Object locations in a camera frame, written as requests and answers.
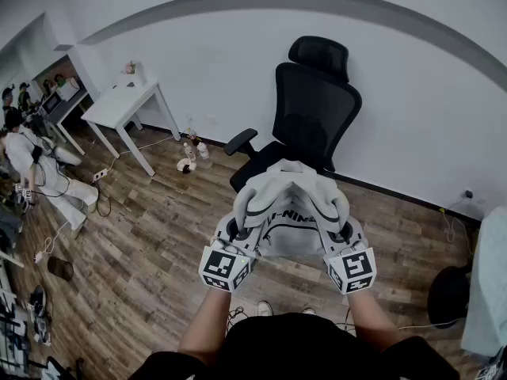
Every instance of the baseboard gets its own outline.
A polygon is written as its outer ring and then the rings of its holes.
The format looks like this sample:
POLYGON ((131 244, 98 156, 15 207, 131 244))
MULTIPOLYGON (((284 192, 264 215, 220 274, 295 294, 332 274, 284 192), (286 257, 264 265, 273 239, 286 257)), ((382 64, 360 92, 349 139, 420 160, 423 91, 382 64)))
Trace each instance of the baseboard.
MULTIPOLYGON (((134 126, 134 123, 131 122, 125 127, 125 129, 131 128, 133 126, 134 126)), ((165 128, 154 127, 151 125, 143 124, 143 126, 146 128, 150 128, 154 131, 160 131, 160 132, 165 132, 165 133, 169 131, 165 128)), ((180 135, 185 138, 189 137, 188 134, 186 134, 186 133, 180 132, 180 135)), ((226 145, 224 142, 215 141, 213 139, 207 139, 207 138, 202 138, 202 137, 199 137, 199 138, 201 138, 204 143, 218 146, 220 148, 223 148, 226 145)), ((374 184, 365 183, 362 180, 357 180, 357 179, 353 179, 351 177, 342 176, 341 174, 338 174, 338 173, 325 171, 322 175, 326 176, 326 177, 330 177, 331 179, 336 179, 337 181, 343 181, 345 183, 354 184, 354 185, 362 187, 362 188, 367 188, 368 190, 372 190, 373 192, 382 193, 382 194, 385 194, 386 196, 391 196, 396 199, 408 201, 409 203, 417 204, 418 206, 428 208, 429 210, 439 211, 442 208, 441 206, 437 206, 436 204, 428 203, 427 201, 417 199, 415 197, 411 197, 411 196, 408 196, 406 194, 402 194, 399 192, 395 192, 393 190, 389 190, 388 188, 383 188, 380 186, 376 186, 374 184)), ((481 226, 481 222, 479 220, 469 217, 467 215, 460 214, 459 212, 449 210, 449 211, 446 211, 445 214, 448 215, 449 217, 456 217, 456 218, 462 220, 467 225, 469 225, 470 228, 479 228, 481 226)))

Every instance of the chair armrest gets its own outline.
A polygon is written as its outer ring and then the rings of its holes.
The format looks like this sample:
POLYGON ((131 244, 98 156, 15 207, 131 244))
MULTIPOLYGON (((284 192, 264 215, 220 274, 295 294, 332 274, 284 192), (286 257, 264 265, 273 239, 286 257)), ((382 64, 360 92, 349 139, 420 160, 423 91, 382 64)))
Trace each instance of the chair armrest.
POLYGON ((255 131, 253 128, 248 128, 247 130, 244 130, 243 132, 240 132, 237 134, 233 139, 231 139, 226 146, 223 147, 223 151, 228 155, 231 156, 232 154, 235 154, 238 152, 238 150, 242 147, 245 147, 246 153, 252 157, 256 154, 255 150, 253 149, 252 145, 250 144, 250 141, 257 136, 258 132, 255 131))

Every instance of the white table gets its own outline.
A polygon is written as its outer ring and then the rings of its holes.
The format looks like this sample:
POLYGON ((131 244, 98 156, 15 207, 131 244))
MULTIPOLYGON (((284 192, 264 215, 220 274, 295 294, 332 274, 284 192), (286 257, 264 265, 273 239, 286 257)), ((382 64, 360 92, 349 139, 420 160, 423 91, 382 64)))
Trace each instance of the white table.
POLYGON ((71 114, 72 110, 79 106, 79 108, 84 112, 85 109, 82 107, 81 101, 88 96, 88 92, 86 90, 79 90, 69 101, 62 101, 58 104, 50 114, 44 117, 44 120, 48 122, 48 126, 51 128, 53 132, 58 135, 60 139, 66 142, 65 138, 61 136, 54 125, 58 125, 58 128, 62 131, 62 133, 67 137, 67 139, 74 145, 74 148, 78 150, 81 155, 85 154, 85 151, 75 142, 74 138, 71 137, 71 134, 63 127, 62 122, 67 118, 69 114, 71 114))
POLYGON ((166 118, 174 138, 179 141, 181 136, 173 116, 167 108, 166 101, 164 100, 157 81, 148 80, 143 86, 134 87, 128 87, 125 83, 126 82, 123 82, 122 84, 119 82, 116 87, 113 86, 103 93, 81 118, 90 125, 98 138, 104 143, 105 147, 111 151, 112 155, 115 158, 119 158, 120 155, 112 147, 104 134, 102 134, 97 125, 116 129, 120 137, 124 140, 125 145, 127 145, 128 149, 134 154, 141 166, 150 176, 153 176, 155 174, 154 170, 128 136, 124 125, 132 120, 138 129, 143 129, 143 125, 135 112, 139 110, 151 96, 155 95, 158 107, 166 118))

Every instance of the white pants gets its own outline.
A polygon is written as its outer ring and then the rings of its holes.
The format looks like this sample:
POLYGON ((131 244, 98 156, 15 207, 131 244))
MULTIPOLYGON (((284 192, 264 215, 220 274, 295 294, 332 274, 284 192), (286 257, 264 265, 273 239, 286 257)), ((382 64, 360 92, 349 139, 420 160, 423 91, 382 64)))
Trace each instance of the white pants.
POLYGON ((42 193, 47 195, 48 200, 53 204, 59 211, 63 214, 63 216, 67 219, 67 221, 71 224, 71 228, 73 230, 78 229, 78 227, 85 221, 86 216, 74 207, 65 196, 76 197, 84 201, 84 203, 89 206, 95 203, 98 200, 98 190, 94 187, 89 186, 88 184, 82 183, 79 180, 67 179, 64 176, 58 175, 58 179, 56 184, 53 187, 40 186, 39 187, 42 193), (65 193, 65 195, 60 197, 58 196, 61 193, 65 193))

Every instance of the mesh backrest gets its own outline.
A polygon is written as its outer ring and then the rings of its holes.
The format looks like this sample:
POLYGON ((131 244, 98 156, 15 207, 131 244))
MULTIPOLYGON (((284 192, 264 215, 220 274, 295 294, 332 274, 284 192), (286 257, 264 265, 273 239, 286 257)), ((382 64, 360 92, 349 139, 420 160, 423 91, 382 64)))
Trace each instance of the mesh backrest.
POLYGON ((316 169, 334 171, 331 160, 341 136, 361 107, 349 84, 295 63, 276 68, 273 135, 316 169))
POLYGON ((288 53, 292 62, 321 70, 349 82, 347 59, 349 50, 336 41, 320 36, 301 36, 288 53))

